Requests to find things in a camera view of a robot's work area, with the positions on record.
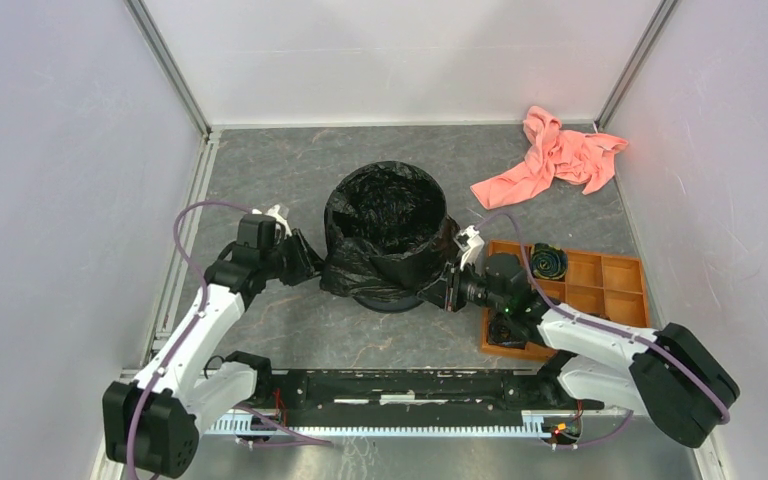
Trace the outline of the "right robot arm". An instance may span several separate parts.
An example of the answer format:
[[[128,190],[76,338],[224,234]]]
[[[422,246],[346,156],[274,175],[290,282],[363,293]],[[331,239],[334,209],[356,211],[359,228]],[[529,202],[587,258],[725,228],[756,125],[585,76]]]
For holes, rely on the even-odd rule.
[[[525,341],[555,350],[537,382],[540,400],[562,408],[573,399],[644,413],[666,436],[700,447],[730,422],[740,396],[734,379],[683,325],[661,330],[617,324],[550,298],[514,254],[493,254],[482,270],[449,264],[419,291],[455,312],[468,303],[501,315]]]

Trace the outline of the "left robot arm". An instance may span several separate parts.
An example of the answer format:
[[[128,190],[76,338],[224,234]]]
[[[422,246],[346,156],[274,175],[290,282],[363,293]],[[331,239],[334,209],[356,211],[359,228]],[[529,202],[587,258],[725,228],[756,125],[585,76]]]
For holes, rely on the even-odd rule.
[[[106,457],[132,472],[178,478],[224,414],[243,402],[266,405],[274,394],[268,358],[233,352],[212,375],[205,367],[269,281],[298,285],[316,277],[321,262],[280,207],[245,214],[160,351],[132,380],[115,381],[104,392]]]

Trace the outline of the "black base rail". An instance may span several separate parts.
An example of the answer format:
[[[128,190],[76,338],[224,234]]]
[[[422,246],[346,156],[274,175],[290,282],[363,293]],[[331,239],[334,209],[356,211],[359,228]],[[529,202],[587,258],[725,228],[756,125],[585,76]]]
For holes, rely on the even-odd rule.
[[[633,379],[581,357],[536,371],[273,370],[257,375],[244,402],[311,436],[548,438],[566,421],[617,407],[696,448],[720,421],[709,398],[671,369],[656,364]]]

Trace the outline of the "black trash bag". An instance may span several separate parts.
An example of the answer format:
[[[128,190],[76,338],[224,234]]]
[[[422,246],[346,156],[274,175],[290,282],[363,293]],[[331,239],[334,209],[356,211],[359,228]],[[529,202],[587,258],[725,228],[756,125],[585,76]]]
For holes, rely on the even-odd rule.
[[[425,170],[399,161],[360,167],[325,205],[320,288],[347,298],[397,290],[417,295],[456,257],[459,230],[442,187]]]

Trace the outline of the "pink crumpled cloth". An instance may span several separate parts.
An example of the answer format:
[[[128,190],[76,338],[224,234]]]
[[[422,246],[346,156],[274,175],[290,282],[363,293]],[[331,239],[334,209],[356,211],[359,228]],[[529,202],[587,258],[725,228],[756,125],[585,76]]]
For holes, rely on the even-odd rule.
[[[581,185],[585,195],[595,193],[614,178],[615,157],[628,147],[621,137],[565,129],[559,118],[539,106],[527,111],[523,131],[530,143],[523,160],[471,186],[487,210],[530,200],[555,179]]]

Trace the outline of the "right aluminium corner post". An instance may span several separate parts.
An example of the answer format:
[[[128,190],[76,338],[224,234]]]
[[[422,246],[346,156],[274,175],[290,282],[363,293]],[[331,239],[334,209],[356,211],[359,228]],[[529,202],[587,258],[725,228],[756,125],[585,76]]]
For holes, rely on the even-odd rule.
[[[679,0],[661,0],[658,3],[606,101],[595,117],[593,121],[595,129],[602,131],[616,115],[634,80],[642,70],[653,47],[679,4]]]

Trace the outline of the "left aluminium corner post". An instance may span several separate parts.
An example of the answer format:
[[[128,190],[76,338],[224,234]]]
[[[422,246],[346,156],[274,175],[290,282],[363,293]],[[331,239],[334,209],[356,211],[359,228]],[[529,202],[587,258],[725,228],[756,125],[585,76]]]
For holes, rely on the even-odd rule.
[[[143,0],[125,0],[124,3],[194,127],[203,137],[209,137],[212,133],[210,122],[185,80],[148,5]]]

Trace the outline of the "aluminium corner post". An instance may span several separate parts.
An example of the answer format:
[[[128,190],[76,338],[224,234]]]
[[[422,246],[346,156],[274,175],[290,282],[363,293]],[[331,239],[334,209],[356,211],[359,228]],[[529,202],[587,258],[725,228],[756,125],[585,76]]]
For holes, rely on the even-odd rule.
[[[593,121],[595,129],[602,131],[616,115],[634,80],[642,70],[653,47],[679,4],[679,0],[661,0],[658,3],[606,101],[595,117]]]
[[[203,137],[209,137],[212,133],[210,122],[185,80],[148,5],[143,0],[125,0],[124,3],[194,127]]]

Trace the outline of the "dark blue trash bin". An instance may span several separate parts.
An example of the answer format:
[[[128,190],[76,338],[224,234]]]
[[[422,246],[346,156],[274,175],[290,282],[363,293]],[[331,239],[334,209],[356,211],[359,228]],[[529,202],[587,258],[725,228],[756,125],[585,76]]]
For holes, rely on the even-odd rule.
[[[416,294],[404,291],[358,292],[351,298],[362,307],[384,314],[410,311],[424,303]]]

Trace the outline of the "rolled black bag front left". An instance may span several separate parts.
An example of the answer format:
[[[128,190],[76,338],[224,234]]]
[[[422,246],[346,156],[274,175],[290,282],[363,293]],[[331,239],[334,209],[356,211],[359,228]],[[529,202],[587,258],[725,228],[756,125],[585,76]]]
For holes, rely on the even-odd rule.
[[[527,342],[513,333],[500,315],[494,315],[488,321],[486,333],[487,343],[491,346],[520,350],[526,348]]]

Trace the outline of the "orange compartment tray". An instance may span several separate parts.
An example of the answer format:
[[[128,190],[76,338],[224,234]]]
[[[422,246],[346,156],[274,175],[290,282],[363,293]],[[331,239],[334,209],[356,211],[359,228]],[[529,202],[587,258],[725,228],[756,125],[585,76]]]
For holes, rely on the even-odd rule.
[[[634,257],[562,249],[568,256],[568,271],[561,281],[536,278],[552,298],[573,308],[615,323],[632,327],[651,325],[648,294],[642,262]],[[555,351],[535,343],[524,350],[491,346],[487,343],[488,321],[496,315],[483,312],[479,350],[518,360],[548,361]]]

